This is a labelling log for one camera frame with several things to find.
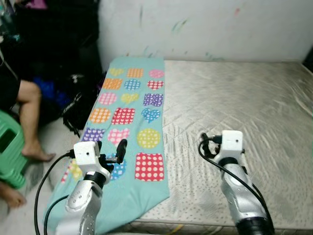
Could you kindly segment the teal blanket with dotted patches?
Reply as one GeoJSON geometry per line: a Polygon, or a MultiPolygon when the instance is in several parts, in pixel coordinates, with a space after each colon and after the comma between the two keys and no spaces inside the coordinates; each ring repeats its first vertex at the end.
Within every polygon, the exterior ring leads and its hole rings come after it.
{"type": "Polygon", "coordinates": [[[90,110],[81,141],[100,142],[100,153],[116,155],[127,141],[124,159],[111,165],[95,221],[87,225],[103,235],[143,216],[170,195],[163,132],[165,62],[157,58],[112,60],[90,110]]]}

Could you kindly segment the white quilted mattress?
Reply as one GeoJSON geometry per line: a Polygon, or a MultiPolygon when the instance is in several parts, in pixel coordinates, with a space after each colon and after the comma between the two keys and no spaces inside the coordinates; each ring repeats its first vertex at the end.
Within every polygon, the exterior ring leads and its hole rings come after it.
{"type": "Polygon", "coordinates": [[[201,134],[241,131],[246,169],[278,235],[313,235],[313,77],[300,64],[165,61],[170,197],[121,232],[234,235],[219,170],[201,134]]]}

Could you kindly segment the black backpack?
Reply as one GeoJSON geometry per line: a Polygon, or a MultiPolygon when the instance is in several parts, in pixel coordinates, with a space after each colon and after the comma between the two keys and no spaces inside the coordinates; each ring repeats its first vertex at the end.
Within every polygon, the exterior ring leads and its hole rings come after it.
{"type": "Polygon", "coordinates": [[[72,100],[61,112],[63,124],[76,136],[85,128],[92,107],[100,93],[106,73],[96,76],[74,74],[70,77],[69,93],[72,100]]]}

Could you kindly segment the blue cloth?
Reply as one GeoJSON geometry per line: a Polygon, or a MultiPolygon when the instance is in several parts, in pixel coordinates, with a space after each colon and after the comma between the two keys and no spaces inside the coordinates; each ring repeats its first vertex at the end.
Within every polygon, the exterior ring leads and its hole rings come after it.
{"type": "Polygon", "coordinates": [[[61,90],[53,81],[41,77],[34,77],[33,81],[40,88],[43,100],[53,104],[56,108],[65,109],[72,102],[69,94],[61,90]]]}

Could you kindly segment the green plastic stool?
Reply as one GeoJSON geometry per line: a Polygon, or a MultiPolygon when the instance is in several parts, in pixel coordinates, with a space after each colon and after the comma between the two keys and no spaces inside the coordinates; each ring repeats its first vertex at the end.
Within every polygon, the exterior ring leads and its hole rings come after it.
{"type": "Polygon", "coordinates": [[[22,154],[23,148],[22,126],[0,110],[0,180],[16,189],[25,184],[22,171],[28,160],[22,154]]]}

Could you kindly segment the pink object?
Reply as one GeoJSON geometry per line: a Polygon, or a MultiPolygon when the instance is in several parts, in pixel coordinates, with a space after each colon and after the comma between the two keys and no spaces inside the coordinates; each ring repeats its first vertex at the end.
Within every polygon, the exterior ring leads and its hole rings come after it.
{"type": "Polygon", "coordinates": [[[45,0],[23,0],[22,5],[31,9],[45,10],[47,4],[45,0]]]}

